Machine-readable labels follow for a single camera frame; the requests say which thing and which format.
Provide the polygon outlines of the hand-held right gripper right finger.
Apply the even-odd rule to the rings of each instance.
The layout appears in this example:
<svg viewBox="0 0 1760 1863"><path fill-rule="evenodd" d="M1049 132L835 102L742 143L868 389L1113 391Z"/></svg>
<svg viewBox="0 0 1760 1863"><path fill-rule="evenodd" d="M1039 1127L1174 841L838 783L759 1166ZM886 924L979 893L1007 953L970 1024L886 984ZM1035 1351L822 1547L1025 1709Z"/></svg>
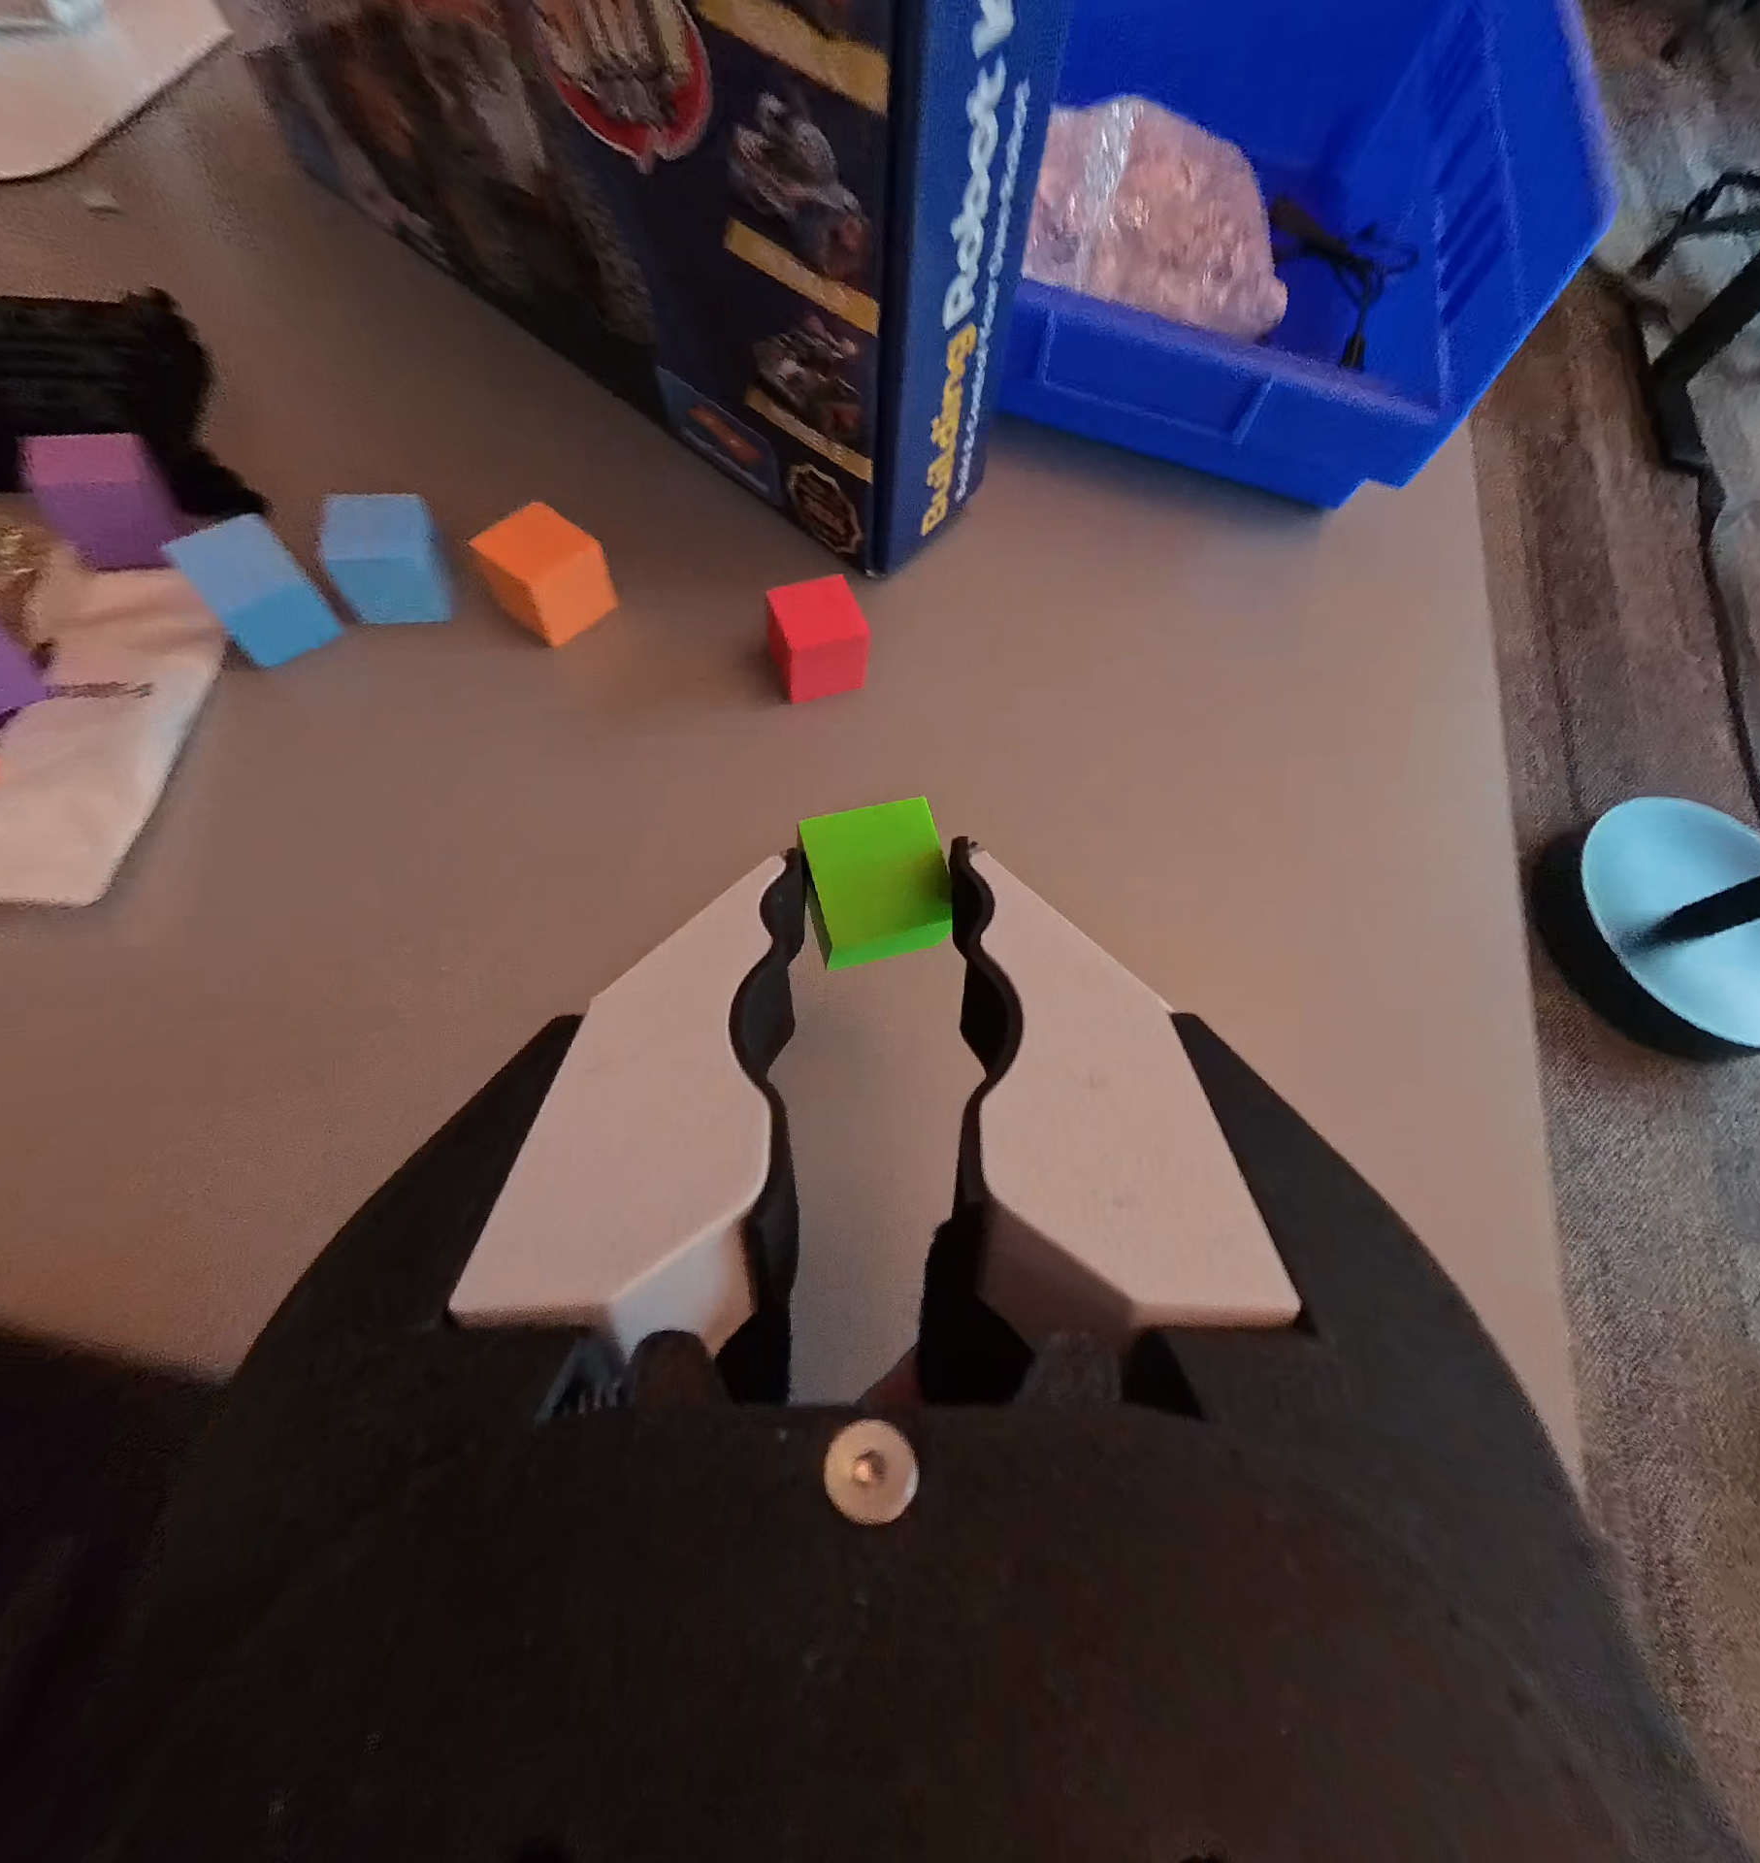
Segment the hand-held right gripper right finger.
<svg viewBox="0 0 1760 1863"><path fill-rule="evenodd" d="M984 1079L925 1264L920 1394L1007 1402L1057 1338L1123 1373L1156 1331L1292 1326L1301 1298L1171 1005L979 845L948 873Z"/></svg>

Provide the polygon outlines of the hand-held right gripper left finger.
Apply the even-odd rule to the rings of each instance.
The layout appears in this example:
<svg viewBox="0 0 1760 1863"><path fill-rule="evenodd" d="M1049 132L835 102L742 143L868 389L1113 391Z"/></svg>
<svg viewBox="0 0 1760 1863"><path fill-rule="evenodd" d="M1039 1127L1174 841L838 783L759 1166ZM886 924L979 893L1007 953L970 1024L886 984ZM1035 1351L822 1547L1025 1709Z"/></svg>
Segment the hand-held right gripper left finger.
<svg viewBox="0 0 1760 1863"><path fill-rule="evenodd" d="M794 1033L798 851L601 990L453 1285L450 1318L585 1327L613 1362L698 1338L738 1400L792 1387L798 1194L770 1079Z"/></svg>

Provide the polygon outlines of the green foam cube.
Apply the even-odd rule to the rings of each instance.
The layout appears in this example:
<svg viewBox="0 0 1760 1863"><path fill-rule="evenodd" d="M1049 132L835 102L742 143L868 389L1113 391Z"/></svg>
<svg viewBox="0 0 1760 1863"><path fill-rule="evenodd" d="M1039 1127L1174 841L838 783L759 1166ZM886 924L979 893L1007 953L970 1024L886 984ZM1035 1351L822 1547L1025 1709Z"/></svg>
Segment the green foam cube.
<svg viewBox="0 0 1760 1863"><path fill-rule="evenodd" d="M803 816L798 851L824 971L950 939L953 884L927 796Z"/></svg>

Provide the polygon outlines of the red foam cube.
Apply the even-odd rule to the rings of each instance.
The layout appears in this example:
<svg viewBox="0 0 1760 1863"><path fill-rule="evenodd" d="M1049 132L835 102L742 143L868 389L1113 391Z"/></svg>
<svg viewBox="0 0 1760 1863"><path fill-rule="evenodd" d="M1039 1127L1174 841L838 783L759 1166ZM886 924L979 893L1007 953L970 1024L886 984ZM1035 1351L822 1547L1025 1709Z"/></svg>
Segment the red foam cube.
<svg viewBox="0 0 1760 1863"><path fill-rule="evenodd" d="M845 576L765 593L766 643L786 703L814 703L866 687L870 628Z"/></svg>

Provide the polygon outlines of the orange foam cube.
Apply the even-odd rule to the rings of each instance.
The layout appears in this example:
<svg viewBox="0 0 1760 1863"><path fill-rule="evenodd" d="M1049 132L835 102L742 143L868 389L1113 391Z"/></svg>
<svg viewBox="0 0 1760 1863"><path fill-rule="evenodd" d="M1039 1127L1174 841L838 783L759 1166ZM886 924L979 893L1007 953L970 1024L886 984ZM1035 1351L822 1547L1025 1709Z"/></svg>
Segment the orange foam cube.
<svg viewBox="0 0 1760 1863"><path fill-rule="evenodd" d="M619 609L604 549L543 500L531 500L466 542L497 606L550 649L585 635Z"/></svg>

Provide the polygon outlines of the blue foam cube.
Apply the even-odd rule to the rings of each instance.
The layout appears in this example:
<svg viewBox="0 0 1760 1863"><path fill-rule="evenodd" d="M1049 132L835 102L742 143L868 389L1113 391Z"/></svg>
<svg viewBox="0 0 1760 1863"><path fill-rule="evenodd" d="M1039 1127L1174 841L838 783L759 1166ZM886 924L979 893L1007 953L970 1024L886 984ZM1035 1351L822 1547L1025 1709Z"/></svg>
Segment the blue foam cube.
<svg viewBox="0 0 1760 1863"><path fill-rule="evenodd" d="M178 535L160 554L258 668L284 666L340 639L330 604L262 517Z"/></svg>
<svg viewBox="0 0 1760 1863"><path fill-rule="evenodd" d="M328 495L316 548L356 621L410 627L451 618L451 576L424 497Z"/></svg>

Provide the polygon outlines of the black pole with round base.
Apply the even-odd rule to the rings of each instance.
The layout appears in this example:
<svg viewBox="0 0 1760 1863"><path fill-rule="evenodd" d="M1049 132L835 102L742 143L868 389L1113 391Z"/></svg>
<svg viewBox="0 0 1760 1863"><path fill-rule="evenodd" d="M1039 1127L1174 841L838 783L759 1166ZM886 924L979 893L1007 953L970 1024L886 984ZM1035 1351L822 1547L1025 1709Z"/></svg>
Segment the black pole with round base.
<svg viewBox="0 0 1760 1863"><path fill-rule="evenodd" d="M1710 804L1638 796L1527 866L1535 929L1571 992L1666 1054L1760 1054L1760 832Z"/></svg>

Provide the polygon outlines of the clear plastic parts bag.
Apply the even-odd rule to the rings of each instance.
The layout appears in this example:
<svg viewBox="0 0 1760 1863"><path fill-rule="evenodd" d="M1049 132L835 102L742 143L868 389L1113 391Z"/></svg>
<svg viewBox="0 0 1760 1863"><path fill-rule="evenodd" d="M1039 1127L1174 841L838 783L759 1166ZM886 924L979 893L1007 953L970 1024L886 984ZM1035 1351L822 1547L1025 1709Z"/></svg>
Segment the clear plastic parts bag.
<svg viewBox="0 0 1760 1863"><path fill-rule="evenodd" d="M224 660L173 568L90 570L0 506L0 630L47 695L0 721L0 907L105 896L161 799Z"/></svg>

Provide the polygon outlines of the blue plastic bin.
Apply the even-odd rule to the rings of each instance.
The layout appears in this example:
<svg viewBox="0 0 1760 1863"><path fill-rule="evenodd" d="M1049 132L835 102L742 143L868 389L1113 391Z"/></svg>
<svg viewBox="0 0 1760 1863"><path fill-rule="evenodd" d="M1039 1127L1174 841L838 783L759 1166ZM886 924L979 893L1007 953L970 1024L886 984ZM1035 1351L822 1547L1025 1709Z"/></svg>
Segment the blue plastic bin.
<svg viewBox="0 0 1760 1863"><path fill-rule="evenodd" d="M1002 411L1319 508L1422 471L1614 213L1577 5L1076 5L1058 105L1123 95L1239 145L1380 289L1296 249L1242 345L1025 278Z"/></svg>

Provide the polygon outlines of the blue robot kit box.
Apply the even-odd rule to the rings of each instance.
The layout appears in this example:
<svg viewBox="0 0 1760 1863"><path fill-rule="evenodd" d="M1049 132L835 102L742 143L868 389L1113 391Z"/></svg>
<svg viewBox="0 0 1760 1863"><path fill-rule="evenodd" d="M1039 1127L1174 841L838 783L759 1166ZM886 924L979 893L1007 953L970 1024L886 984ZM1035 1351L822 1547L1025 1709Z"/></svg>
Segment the blue robot kit box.
<svg viewBox="0 0 1760 1863"><path fill-rule="evenodd" d="M868 576L986 472L1053 2L252 2L301 169Z"/></svg>

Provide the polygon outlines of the bubble wrap bundle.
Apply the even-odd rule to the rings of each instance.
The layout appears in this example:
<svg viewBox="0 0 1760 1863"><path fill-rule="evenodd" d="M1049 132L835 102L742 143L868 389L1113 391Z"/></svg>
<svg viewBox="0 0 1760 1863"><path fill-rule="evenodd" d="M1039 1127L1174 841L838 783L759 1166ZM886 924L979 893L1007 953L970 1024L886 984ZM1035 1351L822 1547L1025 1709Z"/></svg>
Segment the bubble wrap bundle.
<svg viewBox="0 0 1760 1863"><path fill-rule="evenodd" d="M1287 310L1248 158L1141 97L1053 112L1024 278L1240 343Z"/></svg>

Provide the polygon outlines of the black perforated building plate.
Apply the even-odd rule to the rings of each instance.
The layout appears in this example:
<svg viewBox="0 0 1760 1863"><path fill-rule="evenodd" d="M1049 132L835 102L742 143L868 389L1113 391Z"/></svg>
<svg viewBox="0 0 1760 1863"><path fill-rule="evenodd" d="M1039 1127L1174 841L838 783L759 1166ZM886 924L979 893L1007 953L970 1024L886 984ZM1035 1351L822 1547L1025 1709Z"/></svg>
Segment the black perforated building plate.
<svg viewBox="0 0 1760 1863"><path fill-rule="evenodd" d="M214 386L212 355L168 291L0 293L0 495L24 488L31 437L133 434L182 513L270 517L270 500L206 445Z"/></svg>

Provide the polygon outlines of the black table leg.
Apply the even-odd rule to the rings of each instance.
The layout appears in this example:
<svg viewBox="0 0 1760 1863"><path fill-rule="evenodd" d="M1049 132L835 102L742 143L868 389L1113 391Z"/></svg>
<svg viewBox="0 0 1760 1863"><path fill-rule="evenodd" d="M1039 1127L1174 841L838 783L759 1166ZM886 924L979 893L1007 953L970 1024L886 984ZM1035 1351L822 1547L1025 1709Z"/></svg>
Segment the black table leg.
<svg viewBox="0 0 1760 1863"><path fill-rule="evenodd" d="M1632 278L1649 281L1679 246L1696 239L1760 239L1760 172L1728 171L1700 189L1638 257ZM1712 461L1693 410L1694 376L1760 317L1760 249L1734 280L1644 364L1644 398L1665 464L1705 479Z"/></svg>

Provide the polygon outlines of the white booklet stand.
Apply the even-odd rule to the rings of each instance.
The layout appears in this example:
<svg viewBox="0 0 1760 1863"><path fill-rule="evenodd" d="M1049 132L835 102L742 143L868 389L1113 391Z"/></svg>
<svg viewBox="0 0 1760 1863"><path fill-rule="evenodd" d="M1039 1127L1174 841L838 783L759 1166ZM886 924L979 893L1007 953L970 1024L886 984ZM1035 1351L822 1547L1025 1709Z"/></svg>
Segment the white booklet stand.
<svg viewBox="0 0 1760 1863"><path fill-rule="evenodd" d="M69 169L224 41L214 2L0 2L0 183Z"/></svg>

